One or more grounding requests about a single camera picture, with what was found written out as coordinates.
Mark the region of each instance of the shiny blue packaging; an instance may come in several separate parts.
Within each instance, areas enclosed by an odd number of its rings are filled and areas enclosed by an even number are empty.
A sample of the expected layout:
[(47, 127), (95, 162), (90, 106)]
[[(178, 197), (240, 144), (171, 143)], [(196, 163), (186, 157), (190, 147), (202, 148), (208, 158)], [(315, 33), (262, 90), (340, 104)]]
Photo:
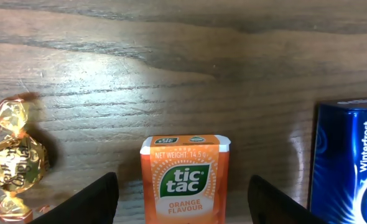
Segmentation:
[(310, 211), (327, 223), (367, 223), (367, 98), (319, 105)]

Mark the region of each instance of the gold foil wrapper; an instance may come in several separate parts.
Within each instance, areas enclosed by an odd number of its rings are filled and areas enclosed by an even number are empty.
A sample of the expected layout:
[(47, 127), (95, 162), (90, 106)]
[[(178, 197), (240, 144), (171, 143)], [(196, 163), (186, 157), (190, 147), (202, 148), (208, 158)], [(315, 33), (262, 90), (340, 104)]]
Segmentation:
[(32, 210), (16, 195), (38, 183), (49, 168), (47, 150), (24, 131), (29, 104), (14, 96), (0, 103), (0, 131), (7, 135), (0, 142), (0, 219), (27, 221)]

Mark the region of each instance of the wood grain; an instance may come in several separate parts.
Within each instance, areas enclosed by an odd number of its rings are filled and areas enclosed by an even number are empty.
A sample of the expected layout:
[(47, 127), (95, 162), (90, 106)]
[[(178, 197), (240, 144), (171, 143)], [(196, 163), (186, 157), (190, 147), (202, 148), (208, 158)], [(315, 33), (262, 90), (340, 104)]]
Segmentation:
[(0, 1), (0, 100), (24, 91), (60, 157), (29, 205), (114, 171), (115, 223), (144, 223), (143, 140), (216, 133), (227, 221), (250, 223), (253, 174), (306, 204), (315, 101), (367, 96), (367, 0)]

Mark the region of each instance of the orange label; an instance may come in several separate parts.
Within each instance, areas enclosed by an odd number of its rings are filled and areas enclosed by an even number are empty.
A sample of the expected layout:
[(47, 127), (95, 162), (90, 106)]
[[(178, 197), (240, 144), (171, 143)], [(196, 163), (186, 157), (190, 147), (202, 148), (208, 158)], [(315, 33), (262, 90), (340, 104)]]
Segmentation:
[(219, 141), (212, 137), (168, 140), (168, 136), (158, 136), (152, 143), (151, 178), (158, 223), (211, 223), (219, 155)]

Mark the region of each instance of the orange tic tac box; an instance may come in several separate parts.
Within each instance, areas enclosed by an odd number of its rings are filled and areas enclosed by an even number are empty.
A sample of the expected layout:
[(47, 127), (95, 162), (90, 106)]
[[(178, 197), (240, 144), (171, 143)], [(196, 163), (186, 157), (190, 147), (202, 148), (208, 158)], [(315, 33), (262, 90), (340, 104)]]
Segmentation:
[(225, 223), (227, 137), (154, 136), (141, 149), (147, 224)]

